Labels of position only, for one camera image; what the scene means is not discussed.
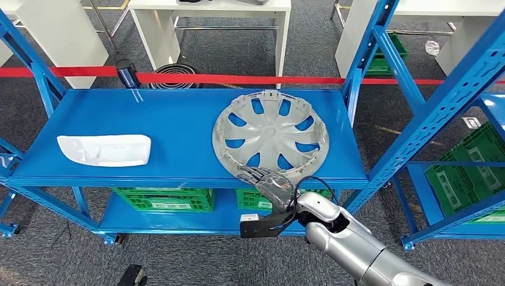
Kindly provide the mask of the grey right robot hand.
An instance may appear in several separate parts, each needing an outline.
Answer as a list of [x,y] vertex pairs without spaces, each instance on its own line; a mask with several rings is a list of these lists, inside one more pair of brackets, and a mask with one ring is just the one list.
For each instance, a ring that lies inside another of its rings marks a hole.
[[294,185],[284,175],[264,167],[239,167],[236,177],[254,186],[261,195],[272,203],[278,213],[287,213],[292,204]]

